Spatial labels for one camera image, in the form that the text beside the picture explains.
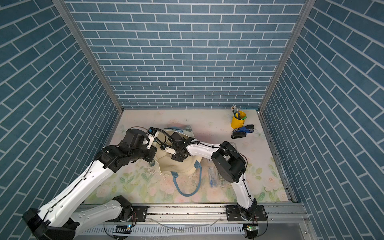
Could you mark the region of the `clear compass case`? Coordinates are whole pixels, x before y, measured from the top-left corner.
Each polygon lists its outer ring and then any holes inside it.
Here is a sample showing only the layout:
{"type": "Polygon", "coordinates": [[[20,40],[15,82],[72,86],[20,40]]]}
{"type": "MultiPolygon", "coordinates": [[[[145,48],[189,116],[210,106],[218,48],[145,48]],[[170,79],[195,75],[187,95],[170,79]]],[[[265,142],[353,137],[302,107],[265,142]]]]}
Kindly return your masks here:
{"type": "Polygon", "coordinates": [[[210,166],[209,170],[208,170],[208,173],[209,173],[209,184],[210,184],[210,187],[211,188],[216,188],[218,186],[218,181],[217,181],[217,174],[216,174],[215,167],[210,166]]]}
{"type": "Polygon", "coordinates": [[[222,188],[226,186],[226,181],[223,179],[221,175],[218,175],[218,184],[222,188]]]}

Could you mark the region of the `cream canvas tote bag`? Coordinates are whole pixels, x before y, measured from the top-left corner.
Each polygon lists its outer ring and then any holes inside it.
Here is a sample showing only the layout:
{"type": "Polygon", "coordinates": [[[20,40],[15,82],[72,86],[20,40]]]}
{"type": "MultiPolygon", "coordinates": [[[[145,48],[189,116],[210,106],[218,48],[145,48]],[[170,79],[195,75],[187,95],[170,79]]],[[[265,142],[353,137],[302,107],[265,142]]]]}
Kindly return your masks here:
{"type": "Polygon", "coordinates": [[[152,141],[152,146],[157,148],[154,161],[162,174],[171,175],[176,190],[184,197],[195,195],[202,183],[202,157],[192,156],[187,151],[188,143],[194,141],[195,135],[191,126],[169,127],[159,129],[150,127],[147,136],[152,141]],[[196,189],[192,193],[184,193],[180,190],[177,178],[190,176],[199,171],[199,180],[196,189]]]}

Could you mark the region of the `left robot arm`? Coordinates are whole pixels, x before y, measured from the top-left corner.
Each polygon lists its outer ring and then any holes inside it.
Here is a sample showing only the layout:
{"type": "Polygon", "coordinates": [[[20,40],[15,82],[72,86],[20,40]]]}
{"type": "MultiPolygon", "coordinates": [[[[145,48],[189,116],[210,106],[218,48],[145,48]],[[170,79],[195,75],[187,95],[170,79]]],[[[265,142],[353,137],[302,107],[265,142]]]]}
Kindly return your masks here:
{"type": "Polygon", "coordinates": [[[80,233],[109,220],[136,223],[137,214],[123,196],[100,207],[77,213],[76,209],[106,179],[138,160],[151,162],[157,149],[151,130],[129,129],[117,145],[102,148],[91,164],[71,184],[39,209],[31,208],[23,220],[38,240],[72,240],[80,233]]]}

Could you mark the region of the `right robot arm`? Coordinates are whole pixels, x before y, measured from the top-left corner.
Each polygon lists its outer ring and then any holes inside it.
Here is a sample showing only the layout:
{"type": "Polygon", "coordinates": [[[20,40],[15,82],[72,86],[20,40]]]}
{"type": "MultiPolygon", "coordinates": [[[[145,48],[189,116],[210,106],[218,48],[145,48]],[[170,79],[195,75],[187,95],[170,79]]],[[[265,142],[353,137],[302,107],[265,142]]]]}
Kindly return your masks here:
{"type": "Polygon", "coordinates": [[[181,133],[174,132],[170,135],[172,155],[178,161],[187,157],[197,156],[213,161],[220,176],[231,183],[236,194],[237,204],[227,205],[227,221],[267,221],[268,216],[263,205],[258,205],[257,200],[251,195],[246,182],[246,169],[248,161],[231,143],[224,141],[214,145],[200,142],[192,137],[184,139],[181,133]]]}

